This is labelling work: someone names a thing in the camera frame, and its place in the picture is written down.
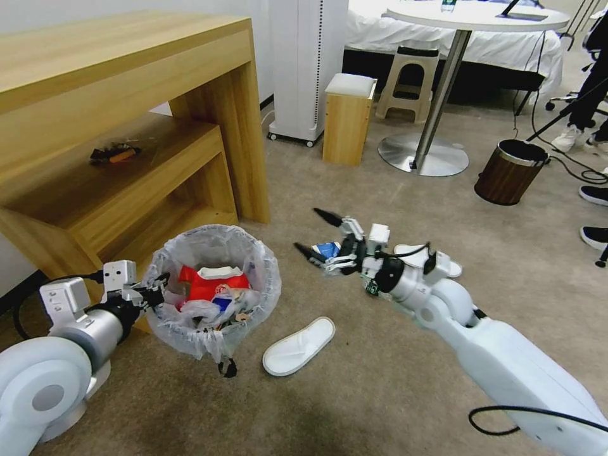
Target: slipper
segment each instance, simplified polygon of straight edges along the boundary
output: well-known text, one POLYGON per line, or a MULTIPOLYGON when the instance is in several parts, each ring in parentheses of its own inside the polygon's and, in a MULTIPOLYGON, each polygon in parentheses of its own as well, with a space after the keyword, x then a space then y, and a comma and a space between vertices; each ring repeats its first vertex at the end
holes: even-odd
MULTIPOLYGON (((416 250, 417 248, 420 248, 420 247, 422 247, 422 244, 417 245, 417 246, 399 244, 398 246, 395 246, 395 254, 399 255, 401 253, 407 253, 409 251, 416 250)), ((418 269, 422 269, 424 267, 424 263, 428 259, 429 259, 429 252, 427 249, 424 249, 418 253, 415 253, 412 256, 405 256, 403 258, 400 258, 400 260, 403 260, 405 262, 405 264, 418 268, 418 269)), ((450 261, 450 273, 448 274, 448 277, 451 279, 454 279, 456 277, 460 277, 461 274, 462 274, 462 266, 460 266, 458 263, 450 261)))
POLYGON ((335 333, 334 322, 319 317, 306 328, 272 344, 262 358, 264 369, 276 377, 293 374, 325 347, 335 333))

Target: desk leg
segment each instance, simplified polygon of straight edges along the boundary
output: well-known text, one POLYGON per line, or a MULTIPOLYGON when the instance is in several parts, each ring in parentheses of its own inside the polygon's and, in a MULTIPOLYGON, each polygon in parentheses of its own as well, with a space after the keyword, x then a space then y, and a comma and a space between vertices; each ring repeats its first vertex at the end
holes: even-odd
POLYGON ((469 157, 464 150, 433 138, 470 36, 470 30, 456 31, 439 85, 433 92, 431 110, 422 134, 393 135, 378 145, 378 153, 390 165, 412 174, 432 177, 458 174, 469 166, 469 157))
POLYGON ((220 125, 239 216, 269 223, 255 62, 247 62, 171 100, 169 105, 175 117, 220 125))

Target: plastic stool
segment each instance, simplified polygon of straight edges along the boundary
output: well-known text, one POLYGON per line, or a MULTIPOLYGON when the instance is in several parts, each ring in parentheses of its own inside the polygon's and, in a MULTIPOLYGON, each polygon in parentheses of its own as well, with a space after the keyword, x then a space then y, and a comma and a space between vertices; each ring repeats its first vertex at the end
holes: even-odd
POLYGON ((431 88, 435 70, 439 62, 437 49, 412 49, 399 47, 393 59, 386 86, 376 108, 376 117, 385 118, 390 108, 400 108, 414 112, 415 122, 425 122, 431 107, 431 88), (420 87, 399 84, 399 76, 406 65, 419 65, 424 72, 420 87))
POLYGON ((376 79, 338 73, 325 92, 323 161, 357 166, 367 137, 376 79))

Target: brown trash can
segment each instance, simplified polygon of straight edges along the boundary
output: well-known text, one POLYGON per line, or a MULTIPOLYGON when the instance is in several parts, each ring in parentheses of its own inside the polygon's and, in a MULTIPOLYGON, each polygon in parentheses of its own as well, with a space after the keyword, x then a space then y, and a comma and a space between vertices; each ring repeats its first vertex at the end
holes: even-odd
POLYGON ((475 193, 490 203, 516 205, 548 158, 543 148, 530 142, 500 141, 479 175, 475 193))

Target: metal table leg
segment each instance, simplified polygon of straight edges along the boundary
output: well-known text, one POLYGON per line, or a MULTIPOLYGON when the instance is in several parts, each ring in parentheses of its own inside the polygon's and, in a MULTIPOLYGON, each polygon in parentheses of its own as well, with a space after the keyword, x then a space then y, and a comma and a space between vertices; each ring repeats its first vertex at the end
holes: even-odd
POLYGON ((392 135, 378 145, 380 156, 395 168, 413 174, 439 177, 458 174, 469 166, 469 157, 462 148, 439 139, 433 140, 433 137, 470 36, 470 30, 456 31, 439 86, 433 93, 431 110, 422 135, 392 135))

